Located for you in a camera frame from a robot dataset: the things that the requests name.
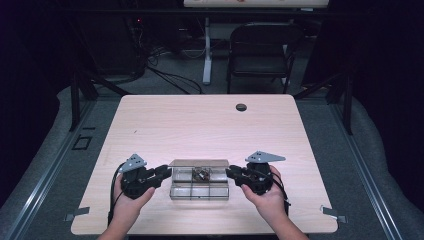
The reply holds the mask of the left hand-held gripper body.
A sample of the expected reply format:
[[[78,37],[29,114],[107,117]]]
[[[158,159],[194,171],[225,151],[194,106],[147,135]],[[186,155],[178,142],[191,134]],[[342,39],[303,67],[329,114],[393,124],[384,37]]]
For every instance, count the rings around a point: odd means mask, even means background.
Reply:
[[[132,154],[118,169],[122,175],[121,189],[125,196],[136,199],[143,195],[150,185],[147,183],[155,175],[153,168],[146,168],[147,162],[137,154]]]

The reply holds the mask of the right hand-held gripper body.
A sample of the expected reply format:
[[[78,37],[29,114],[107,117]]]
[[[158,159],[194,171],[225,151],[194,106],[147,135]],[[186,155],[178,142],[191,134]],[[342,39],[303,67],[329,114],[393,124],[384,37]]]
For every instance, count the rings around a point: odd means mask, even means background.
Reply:
[[[263,151],[256,151],[249,155],[247,162],[247,176],[250,180],[248,186],[257,195],[263,195],[269,191],[273,185],[270,162],[285,161],[284,156],[275,155]]]

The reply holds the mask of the smoky clear plastic compartment box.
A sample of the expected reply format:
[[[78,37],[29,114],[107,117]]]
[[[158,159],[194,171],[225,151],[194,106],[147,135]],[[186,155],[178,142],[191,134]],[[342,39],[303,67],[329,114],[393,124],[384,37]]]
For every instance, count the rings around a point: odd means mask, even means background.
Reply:
[[[229,184],[226,159],[176,159],[171,162],[172,200],[215,200],[229,198]],[[209,182],[195,182],[192,170],[196,167],[210,169]]]

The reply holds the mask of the person's left hand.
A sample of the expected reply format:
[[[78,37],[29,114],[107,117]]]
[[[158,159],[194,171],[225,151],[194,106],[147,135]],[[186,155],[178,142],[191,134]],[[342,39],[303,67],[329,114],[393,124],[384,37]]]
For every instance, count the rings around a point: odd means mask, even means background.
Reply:
[[[144,205],[153,197],[155,188],[150,187],[143,195],[131,199],[122,193],[120,183],[115,184],[115,204],[110,225],[127,232],[136,222]]]

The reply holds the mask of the person's right hand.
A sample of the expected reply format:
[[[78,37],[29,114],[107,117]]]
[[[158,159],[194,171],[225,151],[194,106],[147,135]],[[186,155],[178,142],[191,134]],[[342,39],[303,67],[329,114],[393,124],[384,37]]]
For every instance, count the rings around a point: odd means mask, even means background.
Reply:
[[[260,216],[277,232],[285,227],[288,217],[284,208],[284,195],[280,189],[281,175],[274,166],[270,166],[270,170],[273,185],[268,192],[257,195],[247,185],[242,185],[241,189],[245,197],[254,204]]]

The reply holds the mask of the black folding chair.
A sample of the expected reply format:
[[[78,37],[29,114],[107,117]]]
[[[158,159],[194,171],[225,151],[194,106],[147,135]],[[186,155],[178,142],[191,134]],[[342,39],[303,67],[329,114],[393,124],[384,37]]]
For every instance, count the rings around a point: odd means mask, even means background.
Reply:
[[[230,35],[227,92],[233,77],[285,78],[287,92],[291,71],[304,30],[294,23],[250,22],[237,27]]]

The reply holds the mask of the white desk leg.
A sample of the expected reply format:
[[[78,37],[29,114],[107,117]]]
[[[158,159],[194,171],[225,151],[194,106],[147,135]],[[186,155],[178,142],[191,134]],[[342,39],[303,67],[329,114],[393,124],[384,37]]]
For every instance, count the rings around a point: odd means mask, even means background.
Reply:
[[[204,85],[209,85],[211,83],[211,71],[212,71],[209,18],[205,19],[204,38],[205,38],[205,59],[204,59],[204,69],[203,69],[203,80],[202,80],[202,82],[203,82]]]

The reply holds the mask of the white desk top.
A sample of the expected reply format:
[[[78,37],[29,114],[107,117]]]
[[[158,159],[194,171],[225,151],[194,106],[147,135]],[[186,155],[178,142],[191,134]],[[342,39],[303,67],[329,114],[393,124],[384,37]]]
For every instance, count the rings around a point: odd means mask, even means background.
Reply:
[[[330,0],[183,0],[185,7],[326,8]]]

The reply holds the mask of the grey metal table bracket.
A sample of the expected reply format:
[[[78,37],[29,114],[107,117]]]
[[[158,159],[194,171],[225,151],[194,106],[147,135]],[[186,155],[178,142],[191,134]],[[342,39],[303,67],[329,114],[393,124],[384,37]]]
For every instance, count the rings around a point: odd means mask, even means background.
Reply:
[[[326,207],[324,205],[321,205],[320,206],[320,211],[324,215],[328,215],[328,216],[332,217],[333,219],[335,219],[339,223],[347,223],[348,222],[348,218],[345,215],[340,215],[338,213],[338,211],[335,210],[335,209],[328,208],[328,207]]]
[[[89,207],[78,208],[72,213],[67,213],[64,217],[65,222],[73,221],[76,216],[88,214],[90,211]]]

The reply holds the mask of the aluminium floor rail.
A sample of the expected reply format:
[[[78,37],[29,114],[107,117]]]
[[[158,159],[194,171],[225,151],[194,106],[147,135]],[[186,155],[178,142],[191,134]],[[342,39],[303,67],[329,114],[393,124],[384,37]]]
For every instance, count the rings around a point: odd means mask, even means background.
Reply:
[[[350,135],[342,122],[342,112],[337,105],[329,105],[330,112],[336,121],[338,129],[342,132],[347,142],[350,152],[353,155],[353,165],[361,180],[362,186],[368,196],[372,208],[380,222],[380,225],[386,235],[387,240],[404,240],[394,218],[383,198],[375,180],[372,176],[363,155],[355,141],[353,135]]]
[[[83,104],[80,122],[73,131],[71,107],[62,104],[38,152],[17,186],[0,208],[0,240],[18,240],[25,234],[65,164],[65,157],[89,119],[96,101]]]

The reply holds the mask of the black metal frame stand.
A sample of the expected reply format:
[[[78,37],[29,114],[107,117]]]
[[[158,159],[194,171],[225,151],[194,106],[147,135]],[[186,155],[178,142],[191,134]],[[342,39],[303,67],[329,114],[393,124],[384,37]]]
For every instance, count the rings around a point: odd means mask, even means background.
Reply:
[[[129,92],[116,86],[115,84],[107,81],[105,78],[98,74],[90,72],[88,70],[76,71],[70,80],[70,91],[71,91],[71,112],[72,122],[70,126],[70,132],[74,131],[80,123],[80,96],[82,93],[89,101],[95,101],[99,93],[94,87],[94,84],[98,83],[112,92],[117,93],[120,96],[129,95]]]
[[[352,103],[353,103],[353,74],[349,71],[340,72],[332,75],[331,77],[312,84],[305,90],[294,95],[296,100],[303,99],[319,89],[329,85],[330,89],[326,95],[326,101],[328,104],[336,104],[343,99],[343,111],[342,111],[342,125],[345,131],[352,135],[351,128],[351,116],[352,116]]]

